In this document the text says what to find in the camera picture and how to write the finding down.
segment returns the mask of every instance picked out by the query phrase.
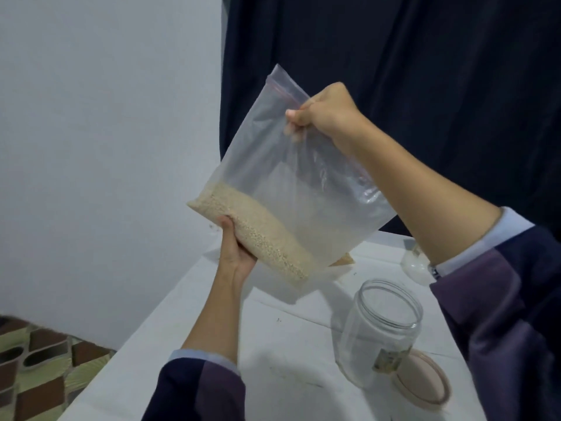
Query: white tabletop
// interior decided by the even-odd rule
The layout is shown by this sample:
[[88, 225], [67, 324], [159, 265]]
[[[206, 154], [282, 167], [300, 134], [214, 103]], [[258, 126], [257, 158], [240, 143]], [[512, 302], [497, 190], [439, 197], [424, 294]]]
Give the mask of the white tabletop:
[[[378, 232], [374, 240], [386, 245], [364, 242], [351, 253], [353, 266], [328, 269], [299, 294], [264, 266], [254, 269], [245, 285], [240, 331], [247, 420], [485, 420], [436, 299], [399, 266], [404, 249], [395, 242], [402, 237]], [[160, 368], [181, 346], [205, 303], [217, 267], [218, 244], [187, 272], [61, 421], [142, 417]], [[335, 363], [334, 343], [352, 296], [372, 278], [404, 284], [423, 305], [423, 328], [415, 348], [428, 353], [452, 385], [450, 402], [437, 414], [417, 409], [391, 387], [364, 392], [348, 382]]]

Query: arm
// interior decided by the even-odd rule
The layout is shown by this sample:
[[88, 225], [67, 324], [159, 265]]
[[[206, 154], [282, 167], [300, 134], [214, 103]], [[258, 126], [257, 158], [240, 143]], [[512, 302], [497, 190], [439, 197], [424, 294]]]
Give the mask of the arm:
[[162, 368], [143, 421], [244, 419], [245, 386], [236, 368], [240, 295], [256, 260], [238, 245], [232, 221], [220, 221], [220, 261], [209, 297]]
[[433, 265], [432, 284], [491, 421], [561, 417], [561, 245], [429, 169], [333, 84], [298, 111], [368, 170]]

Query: purple and navy jacket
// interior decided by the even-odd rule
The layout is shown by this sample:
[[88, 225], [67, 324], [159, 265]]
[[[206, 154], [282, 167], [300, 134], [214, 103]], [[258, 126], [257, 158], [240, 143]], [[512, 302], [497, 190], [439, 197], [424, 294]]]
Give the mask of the purple and navy jacket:
[[[489, 421], [561, 419], [561, 244], [509, 208], [431, 285]], [[176, 350], [143, 421], [243, 420], [235, 364]]]

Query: plastic bag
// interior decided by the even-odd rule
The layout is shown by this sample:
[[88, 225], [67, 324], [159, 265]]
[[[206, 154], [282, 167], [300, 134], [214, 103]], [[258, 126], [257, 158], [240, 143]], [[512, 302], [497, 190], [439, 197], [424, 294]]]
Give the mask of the plastic bag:
[[224, 159], [188, 203], [212, 222], [230, 216], [236, 238], [298, 284], [326, 268], [395, 215], [354, 160], [315, 128], [286, 136], [285, 111], [309, 96], [275, 66]]

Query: jar rim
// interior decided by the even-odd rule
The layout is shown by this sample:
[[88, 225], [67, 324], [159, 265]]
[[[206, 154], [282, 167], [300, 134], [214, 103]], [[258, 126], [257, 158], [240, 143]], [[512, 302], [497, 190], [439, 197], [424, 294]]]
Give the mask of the jar rim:
[[[381, 289], [386, 292], [391, 292], [395, 296], [401, 298], [408, 306], [411, 308], [415, 315], [415, 321], [411, 323], [400, 323], [396, 322], [395, 320], [391, 320], [381, 313], [375, 311], [374, 308], [368, 305], [368, 302], [365, 301], [364, 292], [369, 289]], [[378, 322], [386, 327], [401, 330], [401, 331], [409, 331], [414, 329], [419, 325], [423, 319], [423, 306], [417, 300], [417, 297], [414, 294], [406, 289], [404, 286], [386, 281], [384, 279], [370, 279], [362, 284], [359, 290], [359, 303], [361, 308], [366, 312], [368, 318], [374, 322]]]

